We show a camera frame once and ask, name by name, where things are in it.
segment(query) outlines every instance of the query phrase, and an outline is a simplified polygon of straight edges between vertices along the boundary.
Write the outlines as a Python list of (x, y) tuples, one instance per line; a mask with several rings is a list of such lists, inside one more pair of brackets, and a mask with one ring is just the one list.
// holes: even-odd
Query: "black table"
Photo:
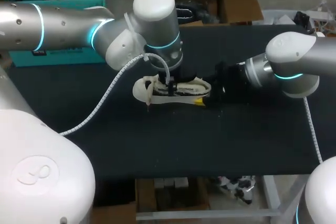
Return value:
[[(186, 27), (184, 61), (198, 76), (265, 51), (275, 35), (297, 26)], [(106, 64), (13, 68), (9, 76), (36, 114), (57, 132), (81, 122), (117, 74)], [(94, 119), (68, 138), (90, 158), (96, 178), (307, 174), (319, 164), (302, 99), (260, 96), (217, 109), (152, 105), (132, 96), (135, 80), (156, 74), (141, 62), (117, 83)], [(309, 98), (322, 158), (332, 141), (334, 81), (321, 77)]]

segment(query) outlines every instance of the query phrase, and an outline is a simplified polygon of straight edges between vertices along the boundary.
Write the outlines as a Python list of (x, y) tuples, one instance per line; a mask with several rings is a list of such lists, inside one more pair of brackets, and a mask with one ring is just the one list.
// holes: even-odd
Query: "shoe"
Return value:
[(211, 85), (195, 78), (190, 82), (177, 83), (173, 96), (169, 96), (168, 87), (159, 81), (159, 75), (145, 76), (135, 82), (133, 96), (147, 105), (163, 103), (196, 104), (197, 99), (207, 96)]
[(251, 205), (253, 200), (253, 188), (256, 181), (254, 176), (242, 176), (235, 178), (217, 177), (210, 180), (228, 197), (236, 198), (244, 204)]

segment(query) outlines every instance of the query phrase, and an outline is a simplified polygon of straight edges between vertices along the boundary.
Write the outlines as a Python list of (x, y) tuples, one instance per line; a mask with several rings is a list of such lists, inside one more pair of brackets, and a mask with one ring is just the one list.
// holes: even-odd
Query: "robotic arm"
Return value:
[[(182, 61), (175, 0), (134, 0), (121, 19), (104, 7), (74, 10), (0, 3), (0, 50), (92, 47), (115, 70), (143, 53), (160, 55), (173, 70)], [(164, 71), (162, 64), (152, 65)]]
[(266, 53), (245, 61), (245, 74), (255, 88), (279, 82), (292, 98), (304, 98), (316, 91), (319, 75), (335, 75), (336, 45), (333, 38), (280, 34), (266, 47)]

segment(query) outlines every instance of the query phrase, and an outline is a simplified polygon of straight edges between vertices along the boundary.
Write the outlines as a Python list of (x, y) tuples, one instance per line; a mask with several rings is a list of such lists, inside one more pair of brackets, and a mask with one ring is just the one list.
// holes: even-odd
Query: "shoelace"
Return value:
[[(144, 83), (146, 83), (147, 81), (150, 82), (149, 86), (147, 87), (147, 98), (146, 98), (146, 105), (149, 106), (152, 102), (153, 91), (154, 91), (155, 87), (158, 88), (159, 86), (164, 86), (164, 84), (160, 83), (159, 75), (144, 76), (143, 81), (144, 81)], [(188, 88), (188, 86), (190, 86), (190, 90), (193, 90), (195, 88), (195, 86), (197, 86), (197, 85), (204, 87), (205, 92), (197, 93), (196, 91), (190, 91), (189, 92), (190, 95), (194, 95), (194, 96), (200, 95), (200, 96), (202, 96), (202, 95), (207, 95), (211, 91), (211, 85), (208, 84), (207, 82), (203, 81), (202, 79), (197, 78), (197, 77), (192, 82), (179, 83), (177, 89), (183, 89), (184, 88), (184, 92), (188, 93), (186, 91), (187, 90), (186, 88)]]

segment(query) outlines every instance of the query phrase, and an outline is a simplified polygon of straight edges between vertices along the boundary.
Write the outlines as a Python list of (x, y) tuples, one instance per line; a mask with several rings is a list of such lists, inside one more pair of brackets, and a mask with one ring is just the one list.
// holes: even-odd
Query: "white object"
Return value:
[[(253, 25), (273, 25), (276, 19), (281, 18), (283, 15), (287, 15), (291, 20), (294, 20), (297, 12), (306, 13), (302, 10), (285, 10), (285, 9), (270, 9), (262, 10), (264, 20), (252, 21)], [(309, 19), (307, 30), (311, 30), (315, 27), (312, 19)]]
[[(170, 73), (169, 73), (169, 68), (167, 63), (164, 61), (164, 59), (162, 59), (160, 56), (156, 55), (156, 54), (151, 54), (148, 53), (146, 54), (148, 57), (153, 57), (156, 58), (157, 60), (159, 60), (165, 71), (166, 71), (166, 83), (169, 83), (170, 80)], [(119, 78), (122, 76), (122, 74), (129, 69), (130, 67), (132, 67), (135, 63), (137, 63), (138, 60), (142, 59), (144, 56), (143, 55), (139, 55), (136, 56), (135, 58), (133, 58), (132, 60), (130, 60), (116, 75), (116, 77), (113, 79), (113, 81), (111, 82), (111, 84), (109, 85), (109, 87), (107, 88), (105, 94), (102, 96), (102, 98), (100, 99), (100, 101), (98, 102), (98, 104), (96, 105), (96, 107), (93, 109), (93, 111), (88, 115), (87, 118), (84, 119), (84, 121), (82, 121), (80, 124), (78, 124), (77, 126), (64, 131), (62, 133), (59, 133), (61, 136), (66, 136), (69, 135), (77, 130), (79, 130), (80, 128), (82, 128), (84, 125), (86, 125), (92, 118), (93, 116), (98, 112), (98, 110), (100, 109), (100, 107), (103, 105), (104, 101), (106, 100), (106, 98), (108, 97), (108, 95), (110, 94), (110, 92), (112, 91), (114, 85), (116, 84), (116, 82), (119, 80)]]
[[(144, 38), (139, 34), (135, 34), (135, 36), (144, 47), (146, 45)], [(120, 70), (135, 56), (137, 56), (136, 41), (131, 31), (125, 29), (108, 47), (105, 61), (114, 70)]]
[(175, 8), (175, 0), (134, 0), (134, 14), (148, 22), (168, 17)]
[(188, 178), (174, 178), (175, 188), (184, 188), (189, 186)]
[(281, 18), (275, 20), (275, 25), (295, 25), (294, 21), (287, 15), (283, 15)]
[(334, 21), (334, 17), (328, 12), (320, 12), (318, 10), (307, 10), (305, 13), (313, 20), (316, 21)]
[(336, 157), (320, 164), (306, 185), (306, 204), (314, 223), (330, 224), (336, 220)]
[(164, 187), (173, 187), (174, 186), (174, 178), (165, 178)]
[(95, 194), (92, 165), (36, 117), (0, 111), (0, 223), (78, 224)]
[(154, 188), (155, 189), (164, 188), (164, 179), (163, 178), (155, 178), (154, 179)]
[(5, 70), (0, 67), (0, 110), (12, 109), (22, 110), (35, 115), (26, 100), (10, 80)]
[(312, 48), (315, 42), (315, 36), (292, 31), (280, 34), (267, 44), (267, 59), (275, 63), (298, 61)]

